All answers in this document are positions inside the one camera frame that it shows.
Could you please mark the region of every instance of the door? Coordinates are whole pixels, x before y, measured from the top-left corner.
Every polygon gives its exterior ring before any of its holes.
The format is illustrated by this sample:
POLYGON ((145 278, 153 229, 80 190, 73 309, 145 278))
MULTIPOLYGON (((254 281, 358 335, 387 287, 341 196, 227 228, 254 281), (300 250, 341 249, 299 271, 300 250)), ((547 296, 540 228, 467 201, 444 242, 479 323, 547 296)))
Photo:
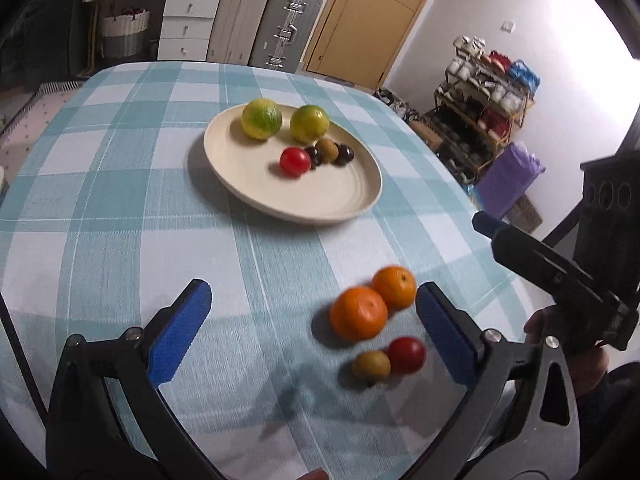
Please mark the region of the door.
POLYGON ((335 0, 307 70, 375 88, 424 0, 335 0))

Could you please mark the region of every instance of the purple trash bag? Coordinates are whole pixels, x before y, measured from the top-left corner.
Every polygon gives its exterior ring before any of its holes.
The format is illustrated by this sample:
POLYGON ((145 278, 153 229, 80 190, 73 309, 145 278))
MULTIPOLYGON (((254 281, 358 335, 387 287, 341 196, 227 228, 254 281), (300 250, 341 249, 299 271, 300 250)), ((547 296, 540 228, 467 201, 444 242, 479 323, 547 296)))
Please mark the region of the purple trash bag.
POLYGON ((502 218, 546 168, 522 142, 510 144, 476 185, 483 209, 502 218))

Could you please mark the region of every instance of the suitcase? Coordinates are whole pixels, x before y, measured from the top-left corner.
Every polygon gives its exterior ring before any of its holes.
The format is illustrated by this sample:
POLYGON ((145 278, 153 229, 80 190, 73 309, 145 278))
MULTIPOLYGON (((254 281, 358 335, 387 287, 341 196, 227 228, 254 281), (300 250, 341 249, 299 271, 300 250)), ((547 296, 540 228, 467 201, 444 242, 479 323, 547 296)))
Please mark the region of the suitcase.
POLYGON ((322 0, 269 0, 249 65, 294 73, 321 5, 322 0))
POLYGON ((267 0, 220 0, 207 61, 246 65, 267 0))

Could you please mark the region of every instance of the cherry tomato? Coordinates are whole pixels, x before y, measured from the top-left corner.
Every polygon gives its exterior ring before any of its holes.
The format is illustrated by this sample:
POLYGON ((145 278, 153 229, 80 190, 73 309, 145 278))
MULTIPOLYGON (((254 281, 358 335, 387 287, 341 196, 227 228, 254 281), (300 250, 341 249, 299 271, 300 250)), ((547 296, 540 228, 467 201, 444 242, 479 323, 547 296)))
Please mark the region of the cherry tomato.
POLYGON ((311 157, 302 148, 286 148, 280 155, 280 167, 291 176, 300 176, 311 169, 311 157))
POLYGON ((421 341, 415 337, 394 339, 386 352, 391 361, 391 371, 395 374, 413 374, 417 372, 427 357, 427 351, 421 341))

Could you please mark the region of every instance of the beige plate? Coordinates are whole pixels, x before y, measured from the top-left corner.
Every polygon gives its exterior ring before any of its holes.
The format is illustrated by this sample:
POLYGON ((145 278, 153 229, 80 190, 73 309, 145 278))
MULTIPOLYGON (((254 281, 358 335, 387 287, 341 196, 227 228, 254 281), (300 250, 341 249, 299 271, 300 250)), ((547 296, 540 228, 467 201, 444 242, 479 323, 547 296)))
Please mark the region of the beige plate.
POLYGON ((282 173, 282 150, 298 146, 289 120, 294 107, 278 105, 282 129, 266 141, 242 130, 244 105, 218 114, 204 133, 204 151, 222 184, 256 209, 301 224, 334 224, 369 210, 382 192, 382 174, 369 150, 347 130, 331 123, 327 136, 348 144, 355 159, 343 168, 325 164, 299 178, 282 173))

